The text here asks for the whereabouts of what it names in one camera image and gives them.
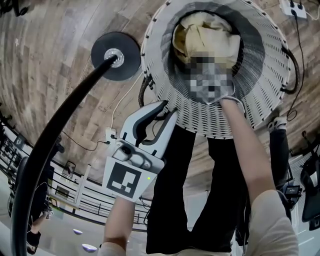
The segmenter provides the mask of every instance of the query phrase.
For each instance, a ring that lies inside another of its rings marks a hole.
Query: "person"
[[[40,230],[43,223],[49,218],[50,215],[53,214],[47,200],[48,179],[52,179],[53,177],[50,171],[51,160],[54,158],[57,152],[64,153],[65,151],[64,147],[60,144],[61,140],[62,138],[61,136],[59,136],[44,165],[43,171],[40,175],[37,187],[34,192],[26,234],[26,250],[31,255],[34,255],[37,251],[41,238]],[[15,190],[17,190],[19,183],[22,182],[22,172],[27,163],[27,160],[28,158],[24,157],[19,164],[14,184]],[[12,207],[13,203],[11,203],[11,205],[9,206],[10,215]]]
[[[147,217],[146,253],[175,256],[231,255],[231,240],[239,216],[243,218],[243,205],[248,196],[251,219],[245,255],[297,256],[297,236],[275,185],[275,179],[281,183],[287,170],[281,169],[282,173],[276,173],[279,166],[274,165],[280,161],[279,155],[275,161],[271,159],[270,164],[263,145],[233,100],[222,99],[220,104],[233,139],[208,138],[208,152],[214,160],[214,168],[207,202],[192,231],[189,231],[183,185],[196,135],[176,125],[163,156],[166,164],[154,185],[154,196]],[[274,130],[285,126],[277,125],[276,122],[272,124]],[[283,131],[277,131],[270,134],[270,139],[275,139],[278,133],[283,135]],[[282,142],[284,147],[286,143],[288,146],[286,138]],[[105,224],[99,256],[126,255],[134,212],[133,202],[116,198]]]

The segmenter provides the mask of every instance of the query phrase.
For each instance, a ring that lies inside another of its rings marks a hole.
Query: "black chair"
[[[19,0],[0,0],[0,16],[14,10],[15,16],[25,15],[28,11],[28,7],[24,7],[19,10]]]

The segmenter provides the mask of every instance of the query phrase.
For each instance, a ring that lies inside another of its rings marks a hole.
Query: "power strip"
[[[294,16],[292,14],[292,10],[295,11],[296,15],[300,18],[307,18],[306,9],[304,5],[301,5],[301,9],[299,8],[300,4],[298,2],[293,2],[293,7],[291,7],[290,0],[279,0],[280,8],[285,15]]]

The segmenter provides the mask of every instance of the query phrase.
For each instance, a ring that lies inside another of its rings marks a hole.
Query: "black pants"
[[[188,231],[183,185],[195,136],[178,126],[174,128],[164,154],[166,164],[157,176],[147,217],[147,254],[174,254],[188,248],[231,252],[230,242],[237,223],[243,219],[243,209],[248,198],[234,141],[208,138],[209,155],[214,160],[211,191],[192,231]],[[277,172],[274,177],[283,180],[289,155],[286,133],[277,130],[270,137],[271,157],[275,154],[271,165],[275,166],[274,171]],[[286,150],[286,157],[285,153],[280,154],[279,144]]]

